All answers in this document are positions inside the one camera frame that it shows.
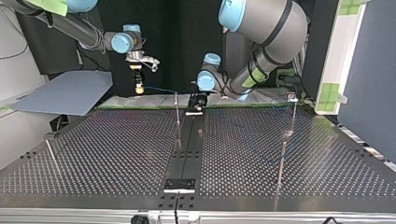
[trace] vertical post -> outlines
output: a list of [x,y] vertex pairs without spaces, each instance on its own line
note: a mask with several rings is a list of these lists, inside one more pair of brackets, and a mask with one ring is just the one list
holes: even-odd
[[277,187],[280,188],[282,186],[282,174],[283,174],[283,164],[285,162],[285,153],[286,153],[286,142],[282,143],[282,151],[281,151],[281,159],[279,164],[279,174],[277,177]]
[[53,154],[52,146],[50,145],[50,140],[49,139],[46,139],[46,144],[47,144],[47,147],[49,148],[50,156],[52,157],[53,160],[56,161],[55,154]]
[[177,96],[177,92],[175,92],[175,106],[176,106],[176,113],[177,113],[177,126],[180,128],[180,113],[178,112],[178,96]]

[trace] green tape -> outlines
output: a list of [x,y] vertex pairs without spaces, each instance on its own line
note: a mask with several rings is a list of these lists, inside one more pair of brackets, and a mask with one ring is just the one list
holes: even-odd
[[338,103],[339,89],[340,84],[338,83],[323,83],[317,110],[328,112],[334,111]]
[[[267,80],[267,76],[265,74],[263,74],[262,72],[260,72],[260,70],[258,68],[254,69],[254,71],[252,72],[252,75],[253,75],[254,79],[256,79],[256,81],[258,81],[258,82],[264,82]],[[247,78],[247,80],[244,82],[244,84],[242,84],[242,86],[245,88],[252,88],[254,85],[256,85],[256,81],[253,80],[253,78],[251,78],[251,76],[249,76]]]
[[37,7],[61,16],[67,14],[67,0],[27,0]]
[[361,7],[361,0],[343,0],[338,12],[340,16],[358,15]]
[[11,109],[11,105],[5,105],[3,107],[0,107],[0,111],[10,110],[10,109]]

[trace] black cable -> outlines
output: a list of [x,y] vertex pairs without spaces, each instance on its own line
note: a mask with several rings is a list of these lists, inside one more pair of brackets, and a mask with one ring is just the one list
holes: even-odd
[[82,50],[78,51],[79,54],[81,55],[81,57],[87,58],[88,60],[90,60],[91,62],[93,62],[94,64],[96,64],[96,70],[102,69],[105,72],[109,72],[108,69],[105,69],[103,66],[101,66],[99,64],[99,62],[97,62],[95,59],[93,59],[92,57],[88,56],[86,53],[84,53]]
[[251,46],[250,46],[250,48],[249,48],[249,51],[248,51],[248,53],[247,53],[247,70],[248,70],[248,73],[249,73],[249,76],[250,76],[250,78],[256,83],[251,89],[250,89],[250,91],[248,91],[248,92],[236,92],[234,89],[233,89],[233,87],[230,85],[230,87],[229,87],[229,81],[231,80],[230,79],[230,76],[228,75],[228,73],[227,73],[227,71],[224,71],[222,74],[221,74],[221,78],[222,78],[222,83],[223,83],[223,85],[221,85],[220,84],[220,82],[219,82],[219,80],[218,80],[218,78],[216,77],[216,76],[214,76],[214,78],[215,78],[215,80],[219,83],[219,86],[220,86],[220,94],[221,94],[221,96],[224,96],[225,94],[224,94],[224,90],[228,90],[229,92],[232,92],[233,94],[235,94],[235,95],[240,95],[240,96],[243,96],[243,95],[249,95],[249,94],[251,94],[256,88],[257,88],[257,86],[261,83],[260,81],[258,81],[254,76],[253,76],[253,72],[251,71],[252,69],[251,69],[251,66],[252,66],[252,63],[254,63],[255,65],[256,65],[256,67],[262,72],[262,69],[261,69],[261,67],[260,67],[260,65],[259,65],[259,63],[257,62],[257,57],[256,57],[256,55],[255,55],[255,50],[254,50],[254,47],[256,46],[256,43],[252,43],[251,44]]
[[17,53],[17,54],[14,54],[14,55],[10,55],[10,56],[7,56],[7,57],[0,58],[0,60],[5,60],[5,59],[10,59],[10,58],[18,57],[18,56],[22,55],[24,52],[26,52],[26,50],[27,50],[28,47],[29,47],[29,45],[26,44],[26,46],[25,46],[25,48],[23,49],[23,51],[21,51],[21,52],[19,52],[19,53]]
[[324,220],[323,224],[329,224],[330,221],[333,221],[335,224],[343,224],[343,223],[341,223],[341,222],[337,222],[337,220],[335,220],[334,217],[328,217],[328,218],[326,218],[326,220]]
[[178,204],[178,195],[177,195],[177,199],[176,199],[176,205],[175,205],[175,223],[178,224],[178,215],[177,215],[177,204]]
[[297,77],[300,79],[301,86],[303,87],[303,89],[304,89],[306,95],[308,96],[309,100],[312,102],[313,105],[316,105],[314,99],[312,99],[312,97],[309,95],[308,91],[306,90],[306,88],[304,86],[304,83],[303,83],[303,80],[301,79],[299,74],[297,74]]

